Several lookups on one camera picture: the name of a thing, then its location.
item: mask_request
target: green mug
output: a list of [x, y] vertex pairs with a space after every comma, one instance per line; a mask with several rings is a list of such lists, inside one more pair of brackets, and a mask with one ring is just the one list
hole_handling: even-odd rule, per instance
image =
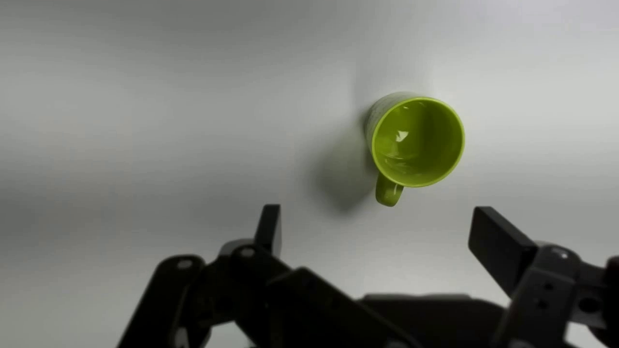
[[376, 200], [397, 206], [405, 188], [444, 181], [461, 161], [465, 129], [455, 111], [432, 98], [393, 94], [368, 117], [366, 138], [380, 171]]

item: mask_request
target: mug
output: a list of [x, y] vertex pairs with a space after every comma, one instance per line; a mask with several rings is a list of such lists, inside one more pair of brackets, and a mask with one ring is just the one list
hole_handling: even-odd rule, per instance
[[465, 129], [446, 103], [413, 94], [393, 94], [370, 109], [366, 138], [380, 173], [376, 200], [399, 204], [405, 188], [444, 181], [461, 161]]

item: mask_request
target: white surface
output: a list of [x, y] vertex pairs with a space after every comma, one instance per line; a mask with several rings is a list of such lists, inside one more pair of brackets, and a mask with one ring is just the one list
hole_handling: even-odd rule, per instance
[[[0, 347], [115, 347], [163, 258], [212, 262], [268, 202], [283, 260], [353, 297], [506, 304], [467, 250], [477, 206], [604, 266], [619, 254], [618, 11], [0, 3]], [[467, 154], [384, 210], [359, 125], [393, 92], [457, 109]], [[246, 347], [235, 328], [217, 343]]]

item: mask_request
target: mug handle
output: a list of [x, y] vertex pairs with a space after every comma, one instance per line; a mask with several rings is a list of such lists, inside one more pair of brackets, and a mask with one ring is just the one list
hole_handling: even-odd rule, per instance
[[384, 175], [380, 175], [380, 181], [376, 185], [376, 200], [388, 208], [393, 208], [399, 204], [403, 190], [405, 188], [401, 185], [395, 185]]

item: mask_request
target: mug rim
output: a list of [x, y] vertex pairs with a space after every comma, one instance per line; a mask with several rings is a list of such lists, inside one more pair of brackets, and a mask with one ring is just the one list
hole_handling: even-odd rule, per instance
[[[451, 165], [442, 177], [438, 177], [438, 179], [434, 179], [434, 181], [430, 181], [430, 183], [424, 183], [424, 185], [395, 181], [395, 179], [382, 167], [382, 161], [378, 161], [378, 154], [376, 154], [376, 150], [378, 150], [378, 148], [376, 148], [378, 134], [380, 134], [380, 130], [382, 130], [382, 125], [390, 119], [390, 115], [392, 115], [395, 109], [401, 109], [401, 107], [405, 107], [405, 105], [409, 105], [409, 103], [419, 103], [419, 101], [421, 101], [421, 103], [434, 103], [434, 105], [440, 105], [442, 109], [446, 109], [446, 111], [455, 119], [457, 127], [459, 127], [459, 130], [461, 130], [461, 134], [463, 134], [461, 152], [459, 152], [457, 159], [453, 161], [453, 165]], [[388, 181], [392, 181], [392, 183], [395, 183], [395, 185], [399, 185], [399, 187], [405, 187], [405, 188], [426, 188], [426, 187], [434, 187], [434, 185], [442, 183], [446, 177], [450, 177], [450, 175], [457, 169], [457, 165], [461, 163], [463, 154], [465, 154], [465, 144], [467, 144], [467, 136], [465, 136], [463, 121], [461, 121], [461, 117], [459, 117], [450, 105], [446, 105], [444, 101], [434, 100], [434, 98], [405, 98], [403, 101], [397, 101], [393, 107], [390, 107], [390, 109], [384, 113], [384, 117], [378, 121], [378, 125], [374, 127], [374, 132], [372, 132], [372, 159], [374, 159], [380, 175], [386, 177]]]

